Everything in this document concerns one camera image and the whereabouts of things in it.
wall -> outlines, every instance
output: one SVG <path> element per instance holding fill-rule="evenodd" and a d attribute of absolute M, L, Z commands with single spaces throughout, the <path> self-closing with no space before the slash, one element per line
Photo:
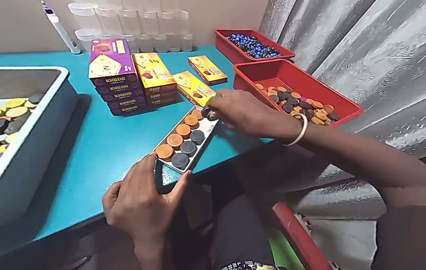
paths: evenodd
<path fill-rule="evenodd" d="M 67 3 L 50 0 L 46 4 L 60 17 L 74 36 L 77 23 Z M 194 45 L 214 45 L 216 28 L 258 30 L 268 0 L 179 0 L 180 8 L 190 15 Z M 46 19 L 39 0 L 0 0 L 0 52 L 68 50 Z"/>

blue table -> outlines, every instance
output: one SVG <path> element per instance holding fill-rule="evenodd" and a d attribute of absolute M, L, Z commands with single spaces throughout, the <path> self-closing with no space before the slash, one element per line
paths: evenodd
<path fill-rule="evenodd" d="M 214 46 L 199 47 L 195 52 L 160 53 L 161 59 L 172 74 L 185 70 L 196 74 L 186 58 L 197 55 L 208 56 L 228 76 L 228 83 L 212 86 L 212 89 L 233 89 L 233 64 Z M 161 107 L 150 113 L 130 117 L 113 116 L 88 79 L 88 64 L 89 54 L 85 53 L 0 54 L 0 66 L 63 66 L 69 70 L 69 81 L 76 91 L 88 95 L 83 97 L 90 99 L 89 109 L 82 125 L 78 127 L 76 139 L 71 145 L 60 145 L 53 157 L 53 160 L 56 158 L 57 161 L 67 159 L 64 161 L 64 169 L 56 172 L 54 168 L 49 168 L 49 175 L 42 180 L 42 184 L 46 185 L 43 190 L 55 188 L 55 192 L 47 190 L 53 194 L 49 201 L 39 198 L 46 200 L 48 204 L 43 212 L 34 213 L 35 205 L 32 207 L 33 214 L 30 213 L 30 216 L 45 215 L 41 224 L 37 224 L 37 231 L 25 237 L 13 237 L 24 227 L 25 222 L 31 223 L 28 218 L 34 220 L 35 217 L 25 217 L 16 224 L 0 227 L 0 254 L 101 214 L 101 197 L 107 188 L 115 181 L 122 180 L 128 169 L 139 158 L 152 151 L 192 107 L 183 97 L 182 102 Z M 261 140 L 231 132 L 224 124 L 217 126 L 214 134 L 193 173 L 210 168 L 263 143 Z M 169 168 L 163 169 L 163 175 L 173 180 L 179 176 Z M 54 177 L 59 179 L 57 186 L 48 187 L 47 182 L 53 181 Z"/>

white bangle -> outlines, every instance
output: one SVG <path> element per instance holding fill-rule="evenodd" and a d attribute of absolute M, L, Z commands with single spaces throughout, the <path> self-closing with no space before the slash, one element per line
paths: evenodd
<path fill-rule="evenodd" d="M 303 138 L 303 136 L 305 135 L 306 127 L 308 126 L 308 119 L 302 113 L 298 114 L 298 115 L 300 115 L 301 119 L 303 120 L 303 128 L 301 129 L 300 135 L 298 135 L 298 138 L 296 138 L 292 143 L 289 143 L 287 145 L 284 144 L 284 146 L 290 146 L 290 145 L 294 145 L 294 144 L 298 143 L 300 141 L 300 139 Z"/>

left hand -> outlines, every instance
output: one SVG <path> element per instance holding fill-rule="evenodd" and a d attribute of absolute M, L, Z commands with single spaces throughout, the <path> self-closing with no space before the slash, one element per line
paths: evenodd
<path fill-rule="evenodd" d="M 153 173 L 155 158 L 152 152 L 135 163 L 125 178 L 103 195 L 106 221 L 133 238 L 135 252 L 153 252 L 151 249 L 164 245 L 164 235 L 191 174 L 186 171 L 169 194 L 159 195 Z"/>

red plastic tray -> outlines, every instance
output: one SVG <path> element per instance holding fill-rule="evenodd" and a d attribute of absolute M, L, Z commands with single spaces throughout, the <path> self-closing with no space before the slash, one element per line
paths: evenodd
<path fill-rule="evenodd" d="M 238 63 L 251 63 L 251 62 L 259 62 L 259 61 L 265 61 L 266 59 L 280 59 L 280 58 L 290 58 L 294 57 L 295 53 L 288 50 L 287 48 L 281 46 L 280 44 L 276 43 L 275 41 L 267 38 L 263 34 L 261 34 L 258 31 L 252 30 L 252 29 L 238 29 L 238 30 L 226 30 L 226 29 L 216 29 L 216 48 L 223 53 L 233 64 Z M 227 39 L 228 36 L 231 34 L 244 34 L 247 36 L 256 36 L 258 40 L 263 42 L 264 45 L 275 47 L 276 50 L 278 50 L 282 56 L 275 56 L 270 58 L 251 58 L 248 56 L 244 51 L 242 51 L 239 47 L 235 46 L 231 41 Z"/>
<path fill-rule="evenodd" d="M 265 89 L 270 86 L 287 87 L 304 97 L 320 101 L 324 105 L 332 105 L 341 119 L 333 123 L 331 127 L 344 124 L 363 112 L 358 104 L 329 88 L 285 59 L 236 64 L 233 69 L 236 72 L 233 82 L 234 89 L 248 91 L 266 105 L 281 112 L 283 111 L 281 106 L 273 102 L 255 84 L 262 84 Z"/>

